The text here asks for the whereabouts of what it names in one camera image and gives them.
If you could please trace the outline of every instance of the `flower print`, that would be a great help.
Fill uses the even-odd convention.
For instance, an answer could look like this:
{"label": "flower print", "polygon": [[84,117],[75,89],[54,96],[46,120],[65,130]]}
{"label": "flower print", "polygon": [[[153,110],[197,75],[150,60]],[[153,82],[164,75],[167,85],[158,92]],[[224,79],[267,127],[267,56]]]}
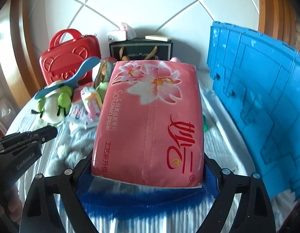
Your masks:
{"label": "flower print", "polygon": [[121,76],[121,82],[129,81],[133,82],[134,80],[138,80],[143,77],[143,72],[140,70],[141,66],[137,66],[134,64],[128,64],[127,66],[120,67],[122,72],[118,74],[118,76],[114,79],[114,81]]}
{"label": "flower print", "polygon": [[175,103],[174,98],[181,98],[177,84],[179,72],[171,71],[161,62],[158,67],[149,65],[148,73],[144,74],[138,82],[130,87],[127,92],[140,96],[141,104],[148,104],[157,97],[168,103]]}

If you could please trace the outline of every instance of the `red case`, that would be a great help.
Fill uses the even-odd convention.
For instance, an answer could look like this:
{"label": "red case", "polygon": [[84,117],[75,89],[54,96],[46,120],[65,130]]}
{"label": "red case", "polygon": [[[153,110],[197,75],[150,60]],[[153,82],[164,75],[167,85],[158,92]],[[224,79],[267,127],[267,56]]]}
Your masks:
{"label": "red case", "polygon": [[[73,39],[60,44],[59,41],[65,33],[72,35]],[[95,36],[83,36],[75,29],[59,31],[52,37],[49,49],[40,57],[40,66],[47,85],[71,78],[81,63],[89,57],[101,59],[99,43]],[[91,81],[92,71],[89,71],[79,80],[79,85]]]}

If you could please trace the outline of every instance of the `tissue pack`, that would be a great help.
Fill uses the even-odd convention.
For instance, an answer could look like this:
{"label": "tissue pack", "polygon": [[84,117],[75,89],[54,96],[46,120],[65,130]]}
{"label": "tissue pack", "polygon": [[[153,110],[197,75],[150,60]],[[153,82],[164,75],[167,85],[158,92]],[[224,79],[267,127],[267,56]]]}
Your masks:
{"label": "tissue pack", "polygon": [[188,188],[201,183],[203,162],[203,115],[194,66],[117,62],[98,123],[92,174]]}

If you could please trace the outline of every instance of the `blue plastic spoon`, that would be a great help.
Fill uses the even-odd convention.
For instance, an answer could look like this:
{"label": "blue plastic spoon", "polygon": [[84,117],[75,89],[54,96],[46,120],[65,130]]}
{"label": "blue plastic spoon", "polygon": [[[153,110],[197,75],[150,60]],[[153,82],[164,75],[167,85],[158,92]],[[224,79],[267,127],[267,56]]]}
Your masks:
{"label": "blue plastic spoon", "polygon": [[42,97],[45,97],[48,93],[62,86],[69,86],[73,89],[77,88],[79,86],[78,81],[82,78],[82,76],[86,74],[89,70],[93,69],[99,62],[100,59],[98,57],[90,57],[86,59],[85,61],[83,61],[83,63],[81,64],[74,76],[50,88],[45,88],[38,91],[35,94],[35,99],[38,100]]}

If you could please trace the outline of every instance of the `human hand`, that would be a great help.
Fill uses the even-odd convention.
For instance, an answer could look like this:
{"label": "human hand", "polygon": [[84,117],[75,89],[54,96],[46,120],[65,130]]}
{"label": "human hand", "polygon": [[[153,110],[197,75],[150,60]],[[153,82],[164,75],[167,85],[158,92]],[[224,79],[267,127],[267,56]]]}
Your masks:
{"label": "human hand", "polygon": [[[8,209],[11,212],[9,215],[10,219],[13,222],[20,224],[22,211],[23,211],[23,204],[18,196],[18,189],[15,185],[11,188],[11,197],[8,200]],[[4,214],[4,209],[0,205],[0,216],[2,216],[3,214]]]}

